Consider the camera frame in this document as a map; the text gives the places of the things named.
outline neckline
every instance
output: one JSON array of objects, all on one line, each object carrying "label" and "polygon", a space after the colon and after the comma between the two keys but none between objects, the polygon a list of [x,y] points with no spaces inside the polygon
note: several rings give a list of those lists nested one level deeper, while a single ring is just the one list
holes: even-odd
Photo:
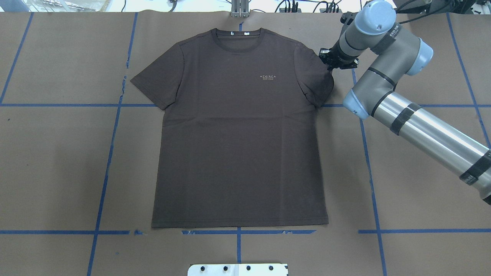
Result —
[{"label": "neckline", "polygon": [[[226,46],[218,38],[218,35],[228,35],[228,36],[231,36],[231,33],[233,33],[233,36],[236,36],[236,37],[259,36],[259,39],[251,47],[237,50],[237,49],[233,49],[233,48],[230,48],[230,47]],[[226,30],[219,30],[217,28],[211,30],[211,35],[212,35],[212,38],[213,38],[213,41],[215,42],[215,44],[217,46],[219,46],[220,48],[222,48],[223,50],[225,50],[227,52],[231,52],[231,53],[246,53],[246,52],[251,52],[252,50],[254,50],[257,47],[259,47],[259,45],[261,44],[261,42],[264,39],[264,34],[265,33],[266,33],[266,30],[263,29],[263,28],[260,28],[258,30],[252,30],[252,31],[226,31]]]}]

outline shirt sleeve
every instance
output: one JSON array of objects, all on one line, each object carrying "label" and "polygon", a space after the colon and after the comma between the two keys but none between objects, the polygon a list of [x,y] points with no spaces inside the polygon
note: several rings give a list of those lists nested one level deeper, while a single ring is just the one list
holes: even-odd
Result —
[{"label": "shirt sleeve", "polygon": [[184,71],[184,55],[178,44],[172,46],[131,79],[145,96],[165,110],[176,101]]},{"label": "shirt sleeve", "polygon": [[327,100],[334,87],[334,79],[327,65],[313,50],[298,43],[294,50],[294,64],[297,81],[307,100],[320,107]]}]

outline dark gray t-shirt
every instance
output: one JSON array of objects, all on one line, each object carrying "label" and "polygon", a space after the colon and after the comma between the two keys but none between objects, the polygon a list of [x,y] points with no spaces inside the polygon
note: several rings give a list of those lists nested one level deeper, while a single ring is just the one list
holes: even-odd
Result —
[{"label": "dark gray t-shirt", "polygon": [[327,223],[315,117],[334,82],[311,49],[213,29],[131,82],[165,110],[152,227]]}]

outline white bracket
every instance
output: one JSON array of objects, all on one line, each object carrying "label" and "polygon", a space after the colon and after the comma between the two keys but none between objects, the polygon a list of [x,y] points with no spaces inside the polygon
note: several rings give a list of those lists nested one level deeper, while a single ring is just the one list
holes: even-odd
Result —
[{"label": "white bracket", "polygon": [[287,264],[191,265],[188,276],[288,276]]},{"label": "white bracket", "polygon": [[249,0],[231,0],[232,17],[249,17]]}]

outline shirt logo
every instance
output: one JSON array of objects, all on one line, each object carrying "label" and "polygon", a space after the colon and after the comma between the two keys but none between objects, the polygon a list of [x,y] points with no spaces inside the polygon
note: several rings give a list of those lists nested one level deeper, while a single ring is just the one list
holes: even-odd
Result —
[{"label": "shirt logo", "polygon": [[262,78],[263,80],[270,80],[270,81],[276,78],[276,76],[274,75],[260,75],[259,77]]}]

